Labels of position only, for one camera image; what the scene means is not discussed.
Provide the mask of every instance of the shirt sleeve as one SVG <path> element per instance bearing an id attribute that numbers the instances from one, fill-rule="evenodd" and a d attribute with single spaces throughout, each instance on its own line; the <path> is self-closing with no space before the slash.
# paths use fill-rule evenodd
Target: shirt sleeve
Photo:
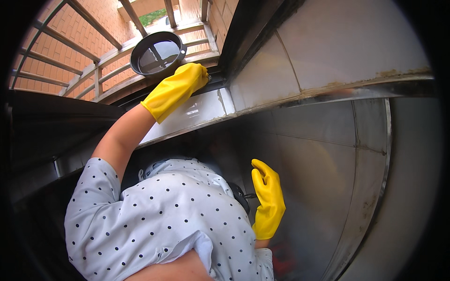
<path id="1" fill-rule="evenodd" d="M 69 261 L 76 252 L 83 252 L 85 240 L 93 221 L 109 214 L 119 216 L 120 182 L 114 168 L 101 158 L 87 161 L 69 201 L 64 219 Z"/>
<path id="2" fill-rule="evenodd" d="M 272 251 L 268 248 L 256 249 L 257 268 L 261 269 L 261 280 L 274 280 L 274 267 L 272 264 Z"/>

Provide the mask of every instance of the yellow glove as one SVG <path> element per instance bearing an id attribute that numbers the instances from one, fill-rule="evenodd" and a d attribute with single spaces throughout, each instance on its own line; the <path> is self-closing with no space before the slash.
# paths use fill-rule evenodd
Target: yellow glove
<path id="1" fill-rule="evenodd" d="M 256 239 L 266 240 L 274 236 L 286 206 L 281 192 L 278 174 L 266 163 L 252 160 L 253 186 L 261 205 L 256 210 L 255 223 L 252 226 Z"/>
<path id="2" fill-rule="evenodd" d="M 145 98 L 141 104 L 161 124 L 177 107 L 184 103 L 193 92 L 208 82 L 208 73 L 200 63 L 180 66 L 175 74 L 167 77 Z"/>

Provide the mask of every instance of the oil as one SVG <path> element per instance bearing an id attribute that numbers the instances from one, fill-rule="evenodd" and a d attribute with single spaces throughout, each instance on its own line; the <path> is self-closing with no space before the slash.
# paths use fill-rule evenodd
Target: oil
<path id="1" fill-rule="evenodd" d="M 139 57 L 139 70 L 145 74 L 161 71 L 171 65 L 178 54 L 180 54 L 180 48 L 173 41 L 155 43 Z"/>

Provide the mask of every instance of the railing bar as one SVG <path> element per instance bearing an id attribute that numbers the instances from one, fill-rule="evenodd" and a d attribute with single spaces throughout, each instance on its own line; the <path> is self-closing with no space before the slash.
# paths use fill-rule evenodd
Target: railing bar
<path id="1" fill-rule="evenodd" d="M 218 52 L 219 48 L 217 47 L 216 41 L 214 40 L 214 35 L 212 34 L 211 28 L 209 25 L 205 24 L 203 26 L 203 29 L 205 30 L 206 37 L 208 38 L 209 43 L 209 49 L 211 52 Z"/>
<path id="2" fill-rule="evenodd" d="M 16 69 L 13 69 L 13 75 L 17 74 L 18 77 L 41 81 L 41 82 L 45 82 L 45 83 L 50 83 L 50 84 L 54 84 L 54 85 L 58 85 L 58 86 L 62 86 L 62 87 L 69 86 L 69 83 L 67 83 L 67 82 L 51 79 L 51 78 L 48 78 L 48 77 L 45 77 L 42 75 L 37 75 L 37 74 L 25 72 L 25 71 L 19 71 L 18 73 L 17 72 L 18 71 Z"/>
<path id="3" fill-rule="evenodd" d="M 103 37 L 106 38 L 118 50 L 122 49 L 122 44 L 116 40 L 77 0 L 67 0 L 75 12 L 82 16 L 93 28 L 95 28 Z"/>
<path id="4" fill-rule="evenodd" d="M 84 97 L 88 92 L 92 91 L 95 88 L 95 84 L 91 84 L 89 86 L 87 86 L 81 93 L 79 93 L 75 99 L 81 99 L 82 97 Z"/>
<path id="5" fill-rule="evenodd" d="M 17 69 L 20 71 L 22 69 L 23 64 L 25 63 L 25 60 L 28 57 L 28 54 L 31 51 L 31 48 L 33 47 L 34 43 L 36 42 L 37 38 L 39 38 L 39 35 L 41 35 L 42 29 L 47 26 L 47 24 L 53 19 L 53 17 L 59 12 L 59 10 L 66 4 L 66 0 L 62 0 L 54 9 L 53 11 L 48 15 L 48 17 L 44 20 L 44 22 L 42 23 L 41 28 L 37 29 L 36 34 L 33 36 L 33 39 L 30 41 L 30 44 L 27 47 L 26 52 L 23 54 L 22 59 L 20 60 L 19 66 L 17 67 Z M 13 79 L 13 83 L 11 85 L 11 88 L 14 89 L 14 86 L 16 85 L 16 81 L 18 78 L 18 73 L 14 76 Z"/>
<path id="6" fill-rule="evenodd" d="M 169 18 L 170 27 L 175 28 L 175 16 L 173 14 L 172 0 L 164 0 L 164 4 L 166 5 L 167 17 Z"/>
<path id="7" fill-rule="evenodd" d="M 27 49 L 22 47 L 21 50 L 20 50 L 20 53 L 21 54 L 25 54 L 26 51 L 27 51 Z M 30 51 L 30 53 L 28 54 L 28 57 L 29 58 L 33 58 L 33 59 L 37 59 L 38 61 L 41 61 L 41 62 L 45 62 L 45 63 L 51 64 L 53 66 L 62 68 L 64 70 L 70 71 L 70 72 L 78 74 L 78 75 L 83 74 L 83 72 L 81 70 L 73 68 L 72 66 L 64 64 L 62 62 L 58 62 L 58 61 L 56 61 L 56 60 L 54 60 L 52 58 L 49 58 L 47 56 L 44 56 L 44 55 L 42 55 L 40 53 L 37 53 L 37 52 L 34 52 L 34 51 Z"/>
<path id="8" fill-rule="evenodd" d="M 202 22 L 205 22 L 208 14 L 208 0 L 200 0 L 200 13 Z"/>
<path id="9" fill-rule="evenodd" d="M 40 21 L 36 21 L 34 26 L 36 28 L 40 28 L 40 25 L 42 25 L 42 23 Z M 75 51 L 81 53 L 82 55 L 92 59 L 95 62 L 99 62 L 100 58 L 98 58 L 97 56 L 91 54 L 88 50 L 84 49 L 83 47 L 81 47 L 80 45 L 70 41 L 68 38 L 64 37 L 63 35 L 59 34 L 56 30 L 45 26 L 42 29 L 42 32 L 55 38 L 56 40 L 58 40 L 59 42 L 63 43 L 66 46 L 69 46 L 70 48 L 74 49 Z"/>
<path id="10" fill-rule="evenodd" d="M 190 46 L 200 45 L 200 44 L 204 44 L 204 43 L 208 43 L 208 42 L 209 42 L 208 38 L 200 38 L 200 39 L 195 39 L 192 41 L 187 41 L 183 44 L 185 44 L 187 47 L 190 47 Z"/>
<path id="11" fill-rule="evenodd" d="M 189 23 L 183 26 L 179 26 L 176 28 L 162 28 L 161 31 L 171 31 L 177 35 L 203 30 L 203 25 L 205 23 L 203 22 L 193 22 Z M 111 63 L 121 59 L 122 57 L 129 55 L 137 43 L 140 42 L 139 37 L 132 38 L 128 40 L 127 42 L 124 42 L 123 48 L 121 50 L 111 50 L 107 52 L 106 54 L 102 55 L 100 57 L 99 67 L 105 68 L 106 66 L 110 65 Z M 90 64 L 86 66 L 83 69 L 83 75 L 80 77 L 74 77 L 69 81 L 69 87 L 66 89 L 61 89 L 58 93 L 59 96 L 66 97 L 68 96 L 74 89 L 76 89 L 78 86 L 80 86 L 84 81 L 86 81 L 89 77 L 94 75 L 95 67 L 94 64 Z"/>
<path id="12" fill-rule="evenodd" d="M 125 9 L 126 13 L 130 16 L 131 20 L 135 24 L 137 30 L 141 33 L 142 37 L 147 36 L 148 33 L 145 31 L 145 28 L 140 22 L 135 10 L 131 6 L 130 1 L 129 0 L 119 0 L 119 1 L 120 3 L 122 3 L 123 8 Z"/>
<path id="13" fill-rule="evenodd" d="M 107 75 L 103 76 L 102 78 L 99 79 L 100 83 L 105 82 L 108 79 L 113 78 L 114 76 L 116 76 L 117 74 L 127 70 L 128 68 L 130 68 L 130 63 L 124 64 L 121 67 L 119 67 L 118 69 L 115 69 L 113 71 L 111 71 L 110 73 L 108 73 Z"/>

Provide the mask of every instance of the grass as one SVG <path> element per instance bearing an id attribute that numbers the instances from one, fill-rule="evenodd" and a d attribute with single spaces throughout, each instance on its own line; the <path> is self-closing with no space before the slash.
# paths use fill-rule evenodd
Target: grass
<path id="1" fill-rule="evenodd" d="M 146 15 L 140 16 L 139 20 L 142 23 L 144 27 L 148 26 L 149 24 L 153 23 L 155 20 L 160 19 L 167 15 L 166 8 L 163 8 L 158 11 L 154 11 L 151 13 L 148 13 Z"/>

